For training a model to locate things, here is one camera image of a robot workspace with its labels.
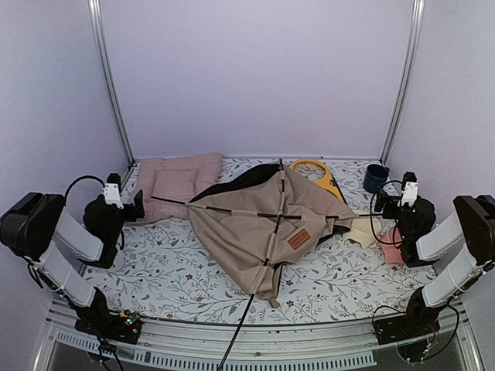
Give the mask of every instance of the pink checkered pillow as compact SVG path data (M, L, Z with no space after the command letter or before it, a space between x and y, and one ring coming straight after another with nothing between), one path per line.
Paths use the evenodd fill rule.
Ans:
M188 219L187 208L165 203L152 196L187 202L217 182L222 170L222 154L178 158L148 158L139 164L136 192L143 191L145 217L138 223L150 223L170 216Z

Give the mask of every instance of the wire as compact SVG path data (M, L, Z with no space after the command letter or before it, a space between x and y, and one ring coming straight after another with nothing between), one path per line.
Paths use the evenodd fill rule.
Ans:
M99 182L101 184L102 187L105 187L105 183L103 183L103 180L101 180L97 176L94 176L94 175L83 175L83 176L80 176L79 178L77 178L76 180L74 180L72 183L70 183L69 187L67 188L67 191L65 191L65 202L67 202L67 197L69 196L69 192L72 189L72 187L74 187L81 180L85 180L85 179L96 180L97 182Z
M396 249L398 249L399 247L397 247L397 245L395 244L395 232L397 232L397 228L398 228L398 225L397 223L394 225L394 230L392 231L392 244L394 245L394 247Z
M371 316L371 325L373 326L373 328L374 328L374 316L377 315L377 311L379 311L382 308L388 308L391 309L392 311L396 311L397 313L401 313L401 314L405 313L405 311L399 311L398 309L392 308L389 305L380 305L378 308L374 310L373 315Z
M242 324L244 323L244 320L246 319L246 315L248 315L249 308L251 307L251 303L253 302L254 299L254 294L251 294L251 297L249 298L249 302L247 303L246 309L244 310L244 314L242 315L241 321L237 325L237 328L235 329L234 336L232 336L232 339L230 341L230 344L227 348L227 351L224 354L224 357L222 358L222 361L217 367L217 371L222 371L224 368L224 363L227 361L227 357L229 356L230 350L232 349L232 346L234 346L235 339L237 338L237 335L239 334L239 331L241 330Z
M122 237L122 245L121 245L121 250L124 249L124 244L125 244L125 239L124 239L124 231L121 230L121 237Z
M88 321L88 319L86 318L86 316L84 315L80 315L81 319L83 319L90 327L91 329L94 331L94 333L96 334L96 338L97 340L100 342L100 346L98 347L98 352L100 353L100 357L103 357L103 353L101 351L101 347L104 345L105 348L108 349L109 352L111 352L114 357L115 357L115 361L117 362L117 365L118 365L118 368L121 370L121 371L125 371L124 370L124 367L121 363L121 360L118 358L117 356L117 351L114 351L112 350L112 344L102 335L100 334L100 332L91 324L90 321ZM111 371L110 368L108 368L107 365L104 364L104 361L100 361L100 364L107 370L107 371Z
M389 180L388 182L385 182L384 184L382 184L380 187L378 187L377 191L371 196L371 201L370 201L370 214L372 214L372 211L373 210L373 200L375 198L375 196L378 194L378 192L380 191L380 189L384 188L387 184L391 184L391 183L399 183L399 184L402 184L402 182L399 182L398 180ZM370 215L370 224L371 224L371 232L373 233L373 237L376 241L378 241L379 243L383 244L383 245L389 245L389 246L393 246L395 248L397 248L396 246L396 243L394 241L394 238L392 238L392 242L385 242L385 241L382 241L378 238L375 230L374 230L374 226L373 226L373 217L372 215ZM421 236L414 236L414 237L409 237L409 238L406 238L406 239L403 239L401 241L401 243L404 243L404 242L408 242L408 241L413 241L413 240L417 240L419 237L422 237Z
M427 361L429 359L435 358L438 354L440 354L441 352L443 352L447 348L447 346L449 346L449 344L452 342L452 340L456 337L457 329L459 328L460 314L459 314L459 311L457 309L455 309L453 306L451 306L451 304L450 304L450 301L451 300L452 299L449 300L449 303L447 304L447 307L449 307L450 309L452 309L456 313L456 327L454 328L453 333L450 335L449 340L447 340L447 342L445 343L445 345L442 348L440 348L440 350L437 353L435 353L435 354L433 354L431 356L426 356L422 361L410 362L410 363L419 363L419 362L423 362L423 361Z
M371 215L371 214L373 214L373 200L374 200L374 198L376 197L376 195L378 194L378 192L381 189L383 189L387 184L392 184L392 183L402 184L402 182L399 182L398 180L389 180L388 182L385 182L380 187L378 187L378 189L375 191L375 193L373 193L373 195L371 196L371 201L370 201L370 225L371 225L371 232L373 233L373 237L374 237L374 239L376 241L378 241L379 243L382 243L383 245L393 245L395 247L395 243L385 242L385 241L382 241L382 240L380 240L378 238L376 232L374 231L373 217Z

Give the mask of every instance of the white wall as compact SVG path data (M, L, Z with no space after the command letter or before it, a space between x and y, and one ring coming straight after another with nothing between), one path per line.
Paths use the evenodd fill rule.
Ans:
M2 2L0 215L27 192L63 193L79 175L125 170L98 66L87 1ZM101 187L81 183L80 216ZM0 245L0 369L32 367L51 294Z
M412 3L102 2L136 157L379 158Z
M426 2L390 167L418 176L442 220L457 195L495 196L495 3ZM463 297L486 369L495 364L493 272Z

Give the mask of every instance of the brown label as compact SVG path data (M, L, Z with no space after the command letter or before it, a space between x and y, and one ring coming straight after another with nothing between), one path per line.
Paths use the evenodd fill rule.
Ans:
M288 244L291 245L294 250L297 250L310 238L311 236L306 230L301 230L288 241Z

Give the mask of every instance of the black fabric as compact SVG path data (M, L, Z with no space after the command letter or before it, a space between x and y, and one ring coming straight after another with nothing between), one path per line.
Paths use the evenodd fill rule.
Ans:
M218 195L224 192L238 191L240 189L259 186L267 182L280 169L279 164L263 164L255 166L245 173L239 175L232 182L212 185L210 188L202 191L198 196L190 200L191 203L198 201L206 196Z

